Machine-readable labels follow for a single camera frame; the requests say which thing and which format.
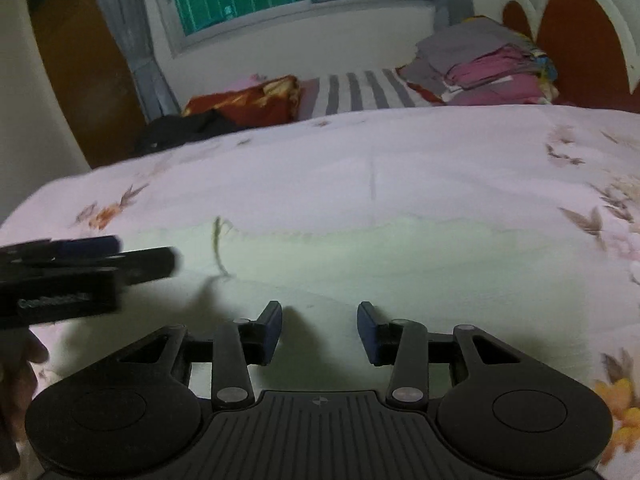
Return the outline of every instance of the brown wooden panel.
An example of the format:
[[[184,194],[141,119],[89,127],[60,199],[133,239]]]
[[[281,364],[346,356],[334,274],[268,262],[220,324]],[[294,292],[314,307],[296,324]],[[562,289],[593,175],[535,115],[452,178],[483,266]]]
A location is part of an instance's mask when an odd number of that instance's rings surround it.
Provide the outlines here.
[[[47,0],[31,23],[58,103],[89,165],[128,158],[145,120],[96,1]]]
[[[530,40],[533,39],[529,19],[518,2],[511,0],[504,6],[502,10],[502,23],[511,30],[524,34]]]
[[[537,43],[558,69],[556,86],[564,100],[640,112],[640,92],[629,93],[616,29],[596,0],[549,0]]]

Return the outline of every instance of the striped mattress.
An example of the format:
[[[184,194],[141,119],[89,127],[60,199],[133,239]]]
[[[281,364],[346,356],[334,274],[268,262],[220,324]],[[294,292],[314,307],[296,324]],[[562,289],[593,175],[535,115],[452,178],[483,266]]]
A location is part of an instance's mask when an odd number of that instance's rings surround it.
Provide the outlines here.
[[[431,106],[388,68],[318,77],[301,86],[300,121],[358,110]]]

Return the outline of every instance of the black cloth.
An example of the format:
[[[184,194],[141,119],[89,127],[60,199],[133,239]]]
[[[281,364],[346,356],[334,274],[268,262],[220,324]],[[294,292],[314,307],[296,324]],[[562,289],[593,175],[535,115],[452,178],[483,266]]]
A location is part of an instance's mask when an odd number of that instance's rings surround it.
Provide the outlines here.
[[[210,139],[249,129],[227,119],[217,110],[186,117],[167,115],[151,121],[136,141],[133,156],[177,148],[187,142]]]

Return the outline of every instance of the red headboard panel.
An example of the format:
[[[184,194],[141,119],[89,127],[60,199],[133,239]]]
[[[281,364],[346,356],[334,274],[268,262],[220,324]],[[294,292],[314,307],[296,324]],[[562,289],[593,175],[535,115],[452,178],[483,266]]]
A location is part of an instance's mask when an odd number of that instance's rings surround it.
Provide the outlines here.
[[[520,4],[511,1],[504,7],[502,22],[524,32],[523,17]],[[563,100],[587,108],[640,112],[640,91],[629,93],[616,29],[596,0],[549,0],[536,43],[558,69],[556,86]]]

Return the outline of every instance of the wooden door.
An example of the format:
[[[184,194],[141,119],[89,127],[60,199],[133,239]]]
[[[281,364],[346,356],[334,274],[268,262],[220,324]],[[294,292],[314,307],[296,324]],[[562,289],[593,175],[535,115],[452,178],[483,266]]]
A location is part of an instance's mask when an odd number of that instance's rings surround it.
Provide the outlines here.
[[[130,157],[145,119],[129,68],[95,0],[46,0],[31,11],[58,103],[92,168]]]

